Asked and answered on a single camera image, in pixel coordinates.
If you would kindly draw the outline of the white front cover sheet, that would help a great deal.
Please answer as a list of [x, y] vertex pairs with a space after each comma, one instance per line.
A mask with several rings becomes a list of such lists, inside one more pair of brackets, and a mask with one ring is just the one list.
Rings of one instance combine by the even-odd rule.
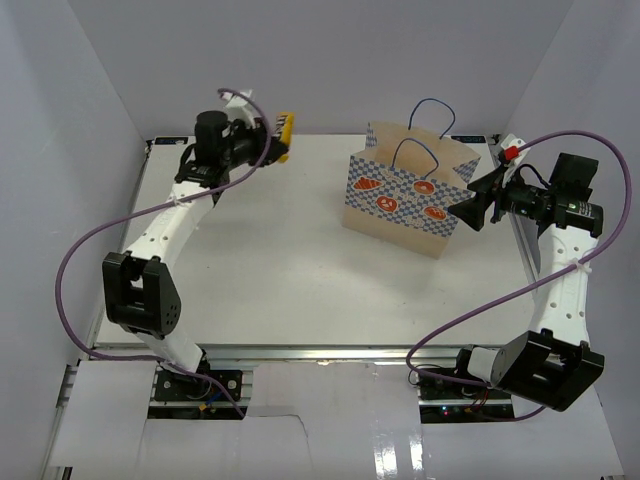
[[623, 472], [598, 398], [515, 423], [422, 424], [398, 366], [273, 363], [240, 421], [147, 415], [148, 365], [79, 367], [50, 462], [76, 479], [598, 479]]

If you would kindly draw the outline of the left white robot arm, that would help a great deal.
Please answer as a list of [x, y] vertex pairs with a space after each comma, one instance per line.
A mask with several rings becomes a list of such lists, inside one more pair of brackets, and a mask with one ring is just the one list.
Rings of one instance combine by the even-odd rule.
[[178, 324], [182, 303], [173, 267], [200, 221], [220, 199], [219, 188], [229, 183], [231, 172], [243, 165], [268, 166], [283, 160], [293, 125], [293, 114], [282, 113], [269, 136], [259, 119], [246, 122], [222, 111], [200, 113], [195, 140], [180, 157], [168, 208], [124, 252], [110, 253], [103, 260], [108, 320], [180, 371], [176, 384], [188, 398], [205, 396], [212, 377], [201, 368], [203, 350]]

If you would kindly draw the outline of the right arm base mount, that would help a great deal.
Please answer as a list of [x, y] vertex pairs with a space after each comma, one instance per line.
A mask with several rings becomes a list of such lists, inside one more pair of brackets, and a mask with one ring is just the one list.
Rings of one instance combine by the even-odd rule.
[[490, 423], [515, 418], [509, 394], [410, 371], [407, 381], [418, 394], [420, 420], [427, 424]]

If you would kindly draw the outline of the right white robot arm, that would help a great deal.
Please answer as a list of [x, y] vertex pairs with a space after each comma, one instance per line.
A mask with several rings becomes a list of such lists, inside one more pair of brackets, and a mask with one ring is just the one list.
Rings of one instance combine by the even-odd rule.
[[506, 213], [533, 220], [538, 227], [540, 274], [567, 274], [537, 287], [527, 331], [499, 349], [463, 348], [451, 374], [453, 390], [472, 399], [491, 387], [562, 412], [603, 373], [603, 355], [592, 351], [586, 328], [590, 268], [579, 261], [595, 250], [604, 214], [590, 203], [595, 159], [562, 153], [548, 182], [540, 187], [523, 179], [521, 165], [503, 161], [471, 182], [473, 197], [449, 207], [474, 230], [484, 225], [488, 208], [497, 222]]

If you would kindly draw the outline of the black xdof label sticker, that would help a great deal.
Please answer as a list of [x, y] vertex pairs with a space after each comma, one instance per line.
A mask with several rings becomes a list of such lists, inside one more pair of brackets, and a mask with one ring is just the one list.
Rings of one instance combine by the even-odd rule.
[[486, 138], [483, 135], [451, 135], [450, 139], [464, 144], [486, 143]]

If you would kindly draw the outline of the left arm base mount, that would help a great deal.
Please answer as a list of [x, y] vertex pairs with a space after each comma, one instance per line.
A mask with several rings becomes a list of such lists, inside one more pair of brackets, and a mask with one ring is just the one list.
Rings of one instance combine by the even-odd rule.
[[[234, 401], [241, 399], [241, 370], [212, 370], [208, 375], [219, 382]], [[207, 381], [166, 369], [157, 371], [152, 399], [157, 402], [198, 401], [206, 405], [212, 405], [215, 401], [227, 401], [227, 397], [216, 385], [210, 386]]]

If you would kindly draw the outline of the blue checkered paper bag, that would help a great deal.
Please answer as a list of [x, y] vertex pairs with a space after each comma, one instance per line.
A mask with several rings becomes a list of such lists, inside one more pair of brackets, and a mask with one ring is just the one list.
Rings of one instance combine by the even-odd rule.
[[448, 212], [472, 197], [467, 189], [481, 155], [440, 132], [414, 123], [426, 102], [417, 102], [406, 123], [368, 123], [365, 148], [350, 156], [342, 226], [438, 259], [458, 219]]

